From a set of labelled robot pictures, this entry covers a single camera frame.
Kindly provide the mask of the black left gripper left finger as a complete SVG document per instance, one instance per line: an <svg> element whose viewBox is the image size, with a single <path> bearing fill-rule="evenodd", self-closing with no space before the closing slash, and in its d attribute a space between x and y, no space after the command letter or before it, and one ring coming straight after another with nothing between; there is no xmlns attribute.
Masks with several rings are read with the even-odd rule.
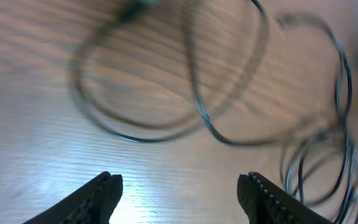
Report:
<svg viewBox="0 0 358 224"><path fill-rule="evenodd" d="M123 193L122 175L102 172L24 224L108 224Z"/></svg>

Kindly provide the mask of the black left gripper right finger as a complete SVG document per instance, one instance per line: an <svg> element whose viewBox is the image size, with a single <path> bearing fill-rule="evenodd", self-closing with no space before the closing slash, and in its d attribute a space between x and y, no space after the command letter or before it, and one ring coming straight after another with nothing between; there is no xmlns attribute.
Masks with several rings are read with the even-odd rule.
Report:
<svg viewBox="0 0 358 224"><path fill-rule="evenodd" d="M258 172L239 176L237 199L251 224L332 224Z"/></svg>

